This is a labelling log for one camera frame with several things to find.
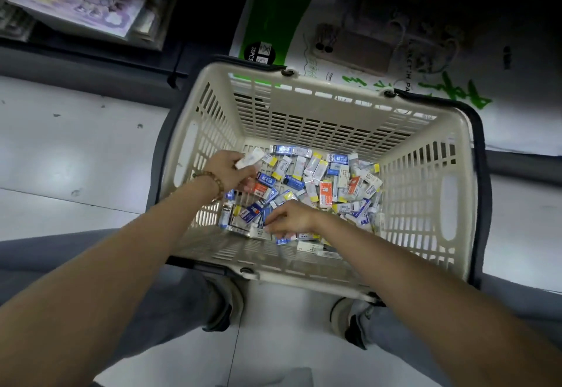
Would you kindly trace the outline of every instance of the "black circle label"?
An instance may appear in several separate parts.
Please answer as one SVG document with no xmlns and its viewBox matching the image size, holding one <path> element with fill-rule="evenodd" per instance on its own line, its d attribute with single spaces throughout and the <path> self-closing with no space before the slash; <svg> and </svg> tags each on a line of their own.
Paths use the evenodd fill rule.
<svg viewBox="0 0 562 387">
<path fill-rule="evenodd" d="M 250 62 L 273 64 L 275 61 L 275 49 L 270 43 L 258 41 L 246 46 L 244 49 L 244 59 Z"/>
</svg>

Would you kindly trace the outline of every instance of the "shopping basket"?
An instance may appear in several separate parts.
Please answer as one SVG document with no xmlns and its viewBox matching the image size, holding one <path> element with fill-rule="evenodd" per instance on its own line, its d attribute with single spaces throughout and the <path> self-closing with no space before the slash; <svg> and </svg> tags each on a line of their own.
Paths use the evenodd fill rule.
<svg viewBox="0 0 562 387">
<path fill-rule="evenodd" d="M 381 235 L 478 287 L 492 194 L 482 123 L 462 102 L 371 90 L 226 56 L 201 62 L 164 121 L 147 208 L 220 149 L 294 144 L 357 152 L 378 162 Z M 264 164 L 263 171 L 271 174 Z M 238 203 L 255 197 L 240 194 Z M 203 207 L 169 264 L 375 301 L 345 261 L 248 239 L 218 227 L 222 204 Z"/>
</svg>

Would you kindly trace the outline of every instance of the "floor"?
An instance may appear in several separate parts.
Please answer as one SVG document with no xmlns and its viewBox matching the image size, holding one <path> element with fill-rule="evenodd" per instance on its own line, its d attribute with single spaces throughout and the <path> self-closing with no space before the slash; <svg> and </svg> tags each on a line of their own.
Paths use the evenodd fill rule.
<svg viewBox="0 0 562 387">
<path fill-rule="evenodd" d="M 123 226 L 144 211 L 167 110 L 0 77 L 0 240 Z M 484 271 L 562 292 L 562 190 L 493 177 Z M 435 386 L 332 336 L 335 297 L 250 283 L 240 327 L 196 330 L 99 375 L 106 387 L 254 386 L 308 366 L 316 385 Z"/>
</svg>

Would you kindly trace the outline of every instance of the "forearm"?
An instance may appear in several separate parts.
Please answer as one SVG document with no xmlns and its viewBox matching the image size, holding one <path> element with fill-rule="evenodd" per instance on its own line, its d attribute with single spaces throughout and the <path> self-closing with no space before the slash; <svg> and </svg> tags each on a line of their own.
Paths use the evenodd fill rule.
<svg viewBox="0 0 562 387">
<path fill-rule="evenodd" d="M 517 377 L 540 372 L 545 365 L 557 371 L 549 359 L 554 356 L 552 360 L 559 361 L 559 352 L 501 305 L 408 249 L 338 217 L 322 217 L 319 233 L 397 317 L 424 340 L 459 384 L 463 379 L 474 381 L 480 377 L 492 381 L 494 369 L 500 367 L 509 368 Z M 489 371 L 488 365 L 495 367 Z M 506 381 L 505 372 L 498 373 Z"/>
<path fill-rule="evenodd" d="M 212 179 L 195 179 L 0 307 L 0 384 L 87 385 L 216 192 Z"/>
</svg>

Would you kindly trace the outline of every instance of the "jeans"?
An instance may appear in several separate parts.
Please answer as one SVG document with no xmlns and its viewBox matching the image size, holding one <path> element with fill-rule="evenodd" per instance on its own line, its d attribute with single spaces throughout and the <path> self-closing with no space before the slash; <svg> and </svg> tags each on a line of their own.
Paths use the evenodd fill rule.
<svg viewBox="0 0 562 387">
<path fill-rule="evenodd" d="M 0 242 L 0 305 L 114 231 L 95 230 Z M 482 292 L 495 297 L 514 315 L 562 348 L 562 295 L 488 275 L 483 277 Z M 200 272 L 162 267 L 107 367 L 204 325 L 210 295 L 210 287 Z M 425 343 L 406 328 L 392 310 L 369 306 L 357 314 L 357 319 L 363 342 L 368 347 L 377 345 L 437 383 L 451 385 Z M 292 377 L 302 377 L 302 385 L 312 385 L 309 369 L 296 369 L 287 379 Z"/>
</svg>

